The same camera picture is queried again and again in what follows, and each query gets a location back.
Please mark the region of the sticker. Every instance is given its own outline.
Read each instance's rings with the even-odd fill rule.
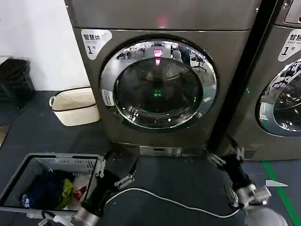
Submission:
[[[265,180],[266,187],[288,187],[288,185],[275,181],[275,180]]]
[[[286,39],[278,56],[278,61],[283,62],[301,50],[301,29],[293,30]]]
[[[267,116],[265,115],[265,112],[266,112],[266,108],[269,104],[268,103],[265,103],[265,102],[262,102],[262,104],[260,105],[260,110],[259,110],[259,118],[261,120],[269,120],[267,118]]]
[[[204,99],[204,102],[207,102],[207,101],[209,101],[211,99],[212,99],[211,97],[207,97],[207,98]]]
[[[106,106],[114,106],[113,92],[102,89],[103,101]]]
[[[112,33],[108,30],[83,29],[81,30],[81,37],[88,58],[95,60],[99,51],[111,40]]]

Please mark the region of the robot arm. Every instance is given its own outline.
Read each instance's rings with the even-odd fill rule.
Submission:
[[[280,214],[264,207],[271,197],[267,187],[256,188],[249,176],[243,171],[244,149],[231,139],[233,154],[218,157],[209,154],[208,158],[216,167],[228,173],[232,186],[226,187],[229,203],[235,208],[246,212],[245,226],[287,226]]]
[[[243,171],[241,163],[244,158],[244,149],[232,142],[233,154],[218,157],[209,154],[209,160],[219,169],[228,173],[233,185],[226,188],[229,203],[234,208],[246,212],[245,226],[287,226],[285,219],[273,210],[264,207],[268,203],[271,193],[266,187],[256,188],[249,176]],[[105,169],[106,161],[111,152],[107,153],[95,169],[97,185],[92,194],[85,200],[81,209],[71,221],[55,216],[53,221],[66,226],[95,226],[103,216],[106,202],[117,192],[134,181],[136,164],[131,168],[128,176],[120,179]]]

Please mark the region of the front-loading washing machine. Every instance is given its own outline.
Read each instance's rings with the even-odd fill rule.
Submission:
[[[250,159],[301,158],[301,0],[277,5],[219,155],[231,137]]]
[[[260,0],[66,0],[109,140],[201,155]]]

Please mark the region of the white wall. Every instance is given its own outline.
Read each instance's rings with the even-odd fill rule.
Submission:
[[[64,0],[0,0],[0,56],[29,59],[36,90],[89,85]]]

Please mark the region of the white woven basket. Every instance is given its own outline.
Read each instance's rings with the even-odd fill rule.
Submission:
[[[91,87],[59,92],[49,99],[49,105],[65,126],[78,126],[100,119]]]

